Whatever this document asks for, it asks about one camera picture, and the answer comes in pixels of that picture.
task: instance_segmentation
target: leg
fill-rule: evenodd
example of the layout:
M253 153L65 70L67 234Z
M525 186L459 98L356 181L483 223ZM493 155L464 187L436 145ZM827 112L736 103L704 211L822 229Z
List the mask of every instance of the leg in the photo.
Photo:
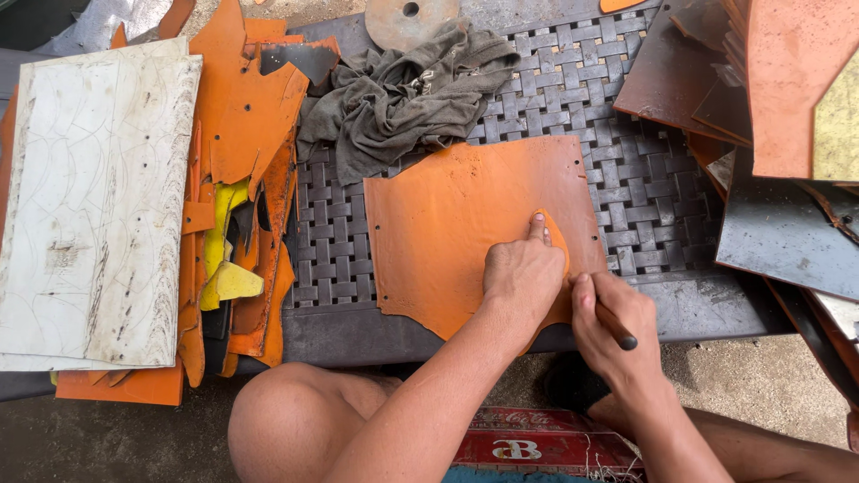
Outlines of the leg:
M713 413L686 408L716 457L738 482L850 481L859 474L859 455L787 437ZM626 415L609 394L588 416L635 442Z
M394 378L287 363L254 377L229 419L242 481L320 481L340 451L399 386Z

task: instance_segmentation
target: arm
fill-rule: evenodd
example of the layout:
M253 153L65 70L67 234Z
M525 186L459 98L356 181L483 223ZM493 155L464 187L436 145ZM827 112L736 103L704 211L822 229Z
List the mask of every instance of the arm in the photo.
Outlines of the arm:
M564 253L544 224L537 215L528 240L490 248L480 309L376 411L325 481L442 479L474 413L561 290Z
M594 314L596 299L638 338L623 351ZM656 308L608 272L580 274L573 286L573 332L582 357L617 398L652 481L733 481L662 374Z

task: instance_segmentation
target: hole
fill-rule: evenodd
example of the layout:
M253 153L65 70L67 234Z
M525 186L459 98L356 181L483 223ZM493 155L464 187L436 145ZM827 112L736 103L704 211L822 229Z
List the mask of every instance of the hole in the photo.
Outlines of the hole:
M413 17L417 15L417 11L421 8L417 6L417 3L409 2L403 5L403 15L407 17Z

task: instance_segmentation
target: hand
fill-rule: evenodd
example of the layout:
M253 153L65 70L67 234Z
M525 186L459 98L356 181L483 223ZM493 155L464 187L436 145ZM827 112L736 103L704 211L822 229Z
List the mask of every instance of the hand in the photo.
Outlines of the hand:
M656 338L656 306L623 280L609 272L571 277L573 284L573 334L588 367L623 399L665 379ZM638 347L624 351L600 324L594 313L597 298L638 339Z
M565 261L564 251L551 245L543 214L537 213L526 240L490 247L484 269L484 301L500 303L536 329L561 290Z

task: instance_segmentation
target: gray cloth rag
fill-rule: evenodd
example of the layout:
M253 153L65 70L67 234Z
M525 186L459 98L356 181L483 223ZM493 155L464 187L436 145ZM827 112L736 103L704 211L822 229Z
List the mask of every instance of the gray cloth rag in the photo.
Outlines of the gray cloth rag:
M468 18L446 22L408 53L367 50L343 58L330 91L302 103L298 159L306 161L321 141L336 141L337 177L349 185L382 172L416 144L447 148L472 131L486 110L484 94L501 87L520 61L507 39Z

